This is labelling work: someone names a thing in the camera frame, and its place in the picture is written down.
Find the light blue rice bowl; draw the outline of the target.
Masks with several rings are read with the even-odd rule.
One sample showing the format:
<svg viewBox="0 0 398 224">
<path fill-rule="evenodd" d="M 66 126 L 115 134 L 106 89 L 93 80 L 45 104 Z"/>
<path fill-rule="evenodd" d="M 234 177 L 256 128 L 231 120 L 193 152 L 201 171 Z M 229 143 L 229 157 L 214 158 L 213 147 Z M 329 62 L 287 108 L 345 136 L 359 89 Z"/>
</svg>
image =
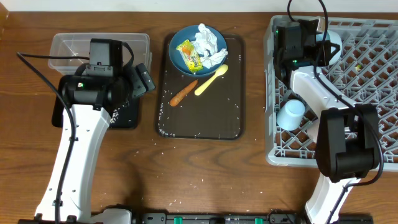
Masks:
<svg viewBox="0 0 398 224">
<path fill-rule="evenodd" d="M 321 50 L 321 55 L 318 60 L 319 67 L 326 67 L 336 63 L 341 57 L 342 40 L 338 33 L 328 30 Z"/>
</svg>

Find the yellow snack wrapper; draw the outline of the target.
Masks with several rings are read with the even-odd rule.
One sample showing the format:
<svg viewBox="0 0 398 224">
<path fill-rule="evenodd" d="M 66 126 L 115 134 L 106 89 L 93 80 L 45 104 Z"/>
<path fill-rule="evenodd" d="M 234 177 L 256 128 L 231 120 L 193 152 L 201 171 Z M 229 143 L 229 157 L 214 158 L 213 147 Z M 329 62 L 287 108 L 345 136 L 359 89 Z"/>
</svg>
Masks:
<svg viewBox="0 0 398 224">
<path fill-rule="evenodd" d="M 180 52 L 185 65 L 192 74 L 196 74 L 196 72 L 203 69 L 200 56 L 195 50 L 194 45 L 188 39 L 179 44 L 176 49 Z"/>
</svg>

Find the dark blue plate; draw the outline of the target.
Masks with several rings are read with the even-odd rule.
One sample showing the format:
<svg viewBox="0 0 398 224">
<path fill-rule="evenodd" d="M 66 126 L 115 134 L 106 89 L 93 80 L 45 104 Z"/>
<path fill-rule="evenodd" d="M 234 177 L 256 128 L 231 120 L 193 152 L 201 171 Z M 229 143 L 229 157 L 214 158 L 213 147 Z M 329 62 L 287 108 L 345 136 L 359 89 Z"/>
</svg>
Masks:
<svg viewBox="0 0 398 224">
<path fill-rule="evenodd" d="M 169 57 L 170 57 L 170 60 L 173 63 L 173 65 L 178 70 L 180 70 L 182 73 L 184 73 L 188 76 L 205 77 L 205 76 L 212 74 L 225 61 L 226 57 L 224 57 L 221 60 L 221 62 L 216 63 L 214 67 L 203 68 L 202 70 L 200 70 L 196 73 L 192 73 L 188 69 L 186 63 L 184 62 L 183 57 L 181 56 L 181 53 L 177 50 L 177 46 L 187 39 L 189 41 L 194 41 L 196 39 L 195 34 L 197 32 L 199 32 L 198 25 L 192 25 L 192 26 L 184 27 L 183 29 L 181 29 L 180 31 L 175 33 L 172 36 L 172 39 L 169 43 Z"/>
</svg>

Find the light blue plastic cup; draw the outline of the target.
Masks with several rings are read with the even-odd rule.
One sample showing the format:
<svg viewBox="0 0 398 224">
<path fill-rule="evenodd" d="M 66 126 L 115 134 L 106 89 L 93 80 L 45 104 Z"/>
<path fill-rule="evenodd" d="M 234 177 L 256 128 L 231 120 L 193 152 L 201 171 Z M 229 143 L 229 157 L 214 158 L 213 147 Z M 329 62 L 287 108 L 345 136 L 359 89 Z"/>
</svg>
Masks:
<svg viewBox="0 0 398 224">
<path fill-rule="evenodd" d="M 277 114 L 277 124 L 284 130 L 293 131 L 300 126 L 305 112 L 299 100 L 289 100 Z"/>
</svg>

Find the white tissue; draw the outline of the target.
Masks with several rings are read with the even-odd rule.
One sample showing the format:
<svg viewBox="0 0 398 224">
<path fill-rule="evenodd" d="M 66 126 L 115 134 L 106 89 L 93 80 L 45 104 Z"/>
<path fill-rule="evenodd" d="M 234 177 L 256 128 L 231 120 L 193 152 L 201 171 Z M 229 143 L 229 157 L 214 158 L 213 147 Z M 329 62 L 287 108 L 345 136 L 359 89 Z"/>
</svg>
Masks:
<svg viewBox="0 0 398 224">
<path fill-rule="evenodd" d="M 202 65 L 207 69 L 221 63 L 228 55 L 226 47 L 218 49 L 217 41 L 217 36 L 206 25 L 198 25 L 198 32 L 192 44 L 200 56 Z"/>
</svg>

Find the pink plastic cup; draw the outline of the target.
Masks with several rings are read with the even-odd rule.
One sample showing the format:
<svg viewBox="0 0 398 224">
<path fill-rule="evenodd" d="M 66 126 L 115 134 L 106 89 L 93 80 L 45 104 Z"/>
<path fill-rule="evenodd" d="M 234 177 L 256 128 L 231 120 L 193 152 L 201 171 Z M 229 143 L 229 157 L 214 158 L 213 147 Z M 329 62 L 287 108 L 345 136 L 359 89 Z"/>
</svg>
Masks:
<svg viewBox="0 0 398 224">
<path fill-rule="evenodd" d="M 312 125 L 307 129 L 307 134 L 308 134 L 309 138 L 310 138 L 313 142 L 317 142 L 319 125 L 320 125 L 320 120 L 317 119 L 317 120 L 315 120 L 315 121 L 312 123 Z"/>
</svg>

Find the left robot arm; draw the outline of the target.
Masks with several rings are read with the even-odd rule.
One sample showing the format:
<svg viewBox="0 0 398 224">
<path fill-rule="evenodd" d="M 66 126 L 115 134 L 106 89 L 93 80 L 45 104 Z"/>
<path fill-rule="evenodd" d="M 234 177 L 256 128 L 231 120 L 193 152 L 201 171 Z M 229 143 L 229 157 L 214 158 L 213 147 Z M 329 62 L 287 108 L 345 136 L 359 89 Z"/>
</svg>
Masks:
<svg viewBox="0 0 398 224">
<path fill-rule="evenodd" d="M 19 223 L 131 223 L 126 208 L 91 214 L 93 177 L 106 131 L 136 128 L 139 98 L 154 88 L 143 63 L 125 65 L 120 73 L 112 66 L 83 64 L 64 75 L 53 111 L 62 137 L 52 175 L 34 217 Z"/>
</svg>

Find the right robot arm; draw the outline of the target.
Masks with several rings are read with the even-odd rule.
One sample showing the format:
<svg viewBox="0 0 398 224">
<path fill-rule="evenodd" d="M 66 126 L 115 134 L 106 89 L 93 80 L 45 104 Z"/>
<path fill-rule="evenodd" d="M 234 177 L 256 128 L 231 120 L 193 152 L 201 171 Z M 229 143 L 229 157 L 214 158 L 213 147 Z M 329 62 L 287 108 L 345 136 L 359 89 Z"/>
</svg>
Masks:
<svg viewBox="0 0 398 224">
<path fill-rule="evenodd" d="M 339 35 L 322 19 L 285 21 L 274 31 L 276 77 L 316 114 L 315 159 L 320 177 L 305 205 L 305 223 L 334 223 L 353 187 L 373 184 L 384 167 L 379 118 L 372 104 L 342 94 L 322 73 L 338 61 Z"/>
</svg>

